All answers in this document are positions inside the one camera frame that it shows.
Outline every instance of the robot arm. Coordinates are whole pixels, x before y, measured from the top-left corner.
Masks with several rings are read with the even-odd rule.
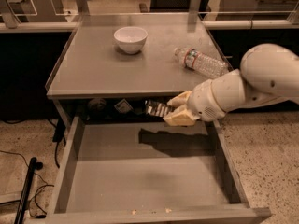
[[[299,58],[274,44],[250,49],[240,70],[209,79],[171,99],[176,107],[164,117],[171,126],[190,126],[198,119],[223,118],[238,108],[273,105],[287,100],[299,104]]]

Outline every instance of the ceramic bowl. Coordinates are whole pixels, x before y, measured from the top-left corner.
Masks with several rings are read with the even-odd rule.
[[[114,39],[120,49],[127,54],[138,53],[145,45],[148,32],[141,27],[122,27],[114,33]]]

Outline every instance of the bottle label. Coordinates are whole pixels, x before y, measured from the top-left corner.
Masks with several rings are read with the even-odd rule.
[[[197,51],[196,49],[190,49],[185,56],[185,61],[184,61],[185,65],[190,68],[193,68],[194,62],[199,55],[200,55],[199,51]]]
[[[133,108],[130,106],[130,104],[127,102],[127,100],[122,99],[117,104],[114,105],[115,109],[119,111],[121,114],[126,114],[133,110]]]

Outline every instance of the chair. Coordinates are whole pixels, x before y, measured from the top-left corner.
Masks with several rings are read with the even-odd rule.
[[[191,0],[150,0],[150,9],[145,4],[139,4],[140,12],[187,12]],[[201,0],[199,12],[211,11],[209,0]]]

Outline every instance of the terrazzo floor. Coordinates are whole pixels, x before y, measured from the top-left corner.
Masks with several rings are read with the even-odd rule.
[[[299,223],[299,112],[232,113],[221,119],[221,127],[249,205],[269,207],[273,214],[263,224]],[[58,168],[53,131],[47,120],[0,122],[0,150],[20,153],[27,162],[37,157],[44,167],[36,172],[54,184]],[[61,144],[58,161],[63,152]],[[0,194],[20,192],[27,170],[24,160],[5,153],[0,158]],[[30,198],[43,184],[35,176]],[[51,193],[52,187],[48,187],[37,199],[46,211]],[[0,206],[0,223],[13,223],[15,210],[13,204]],[[34,203],[30,210],[33,215],[43,214]]]

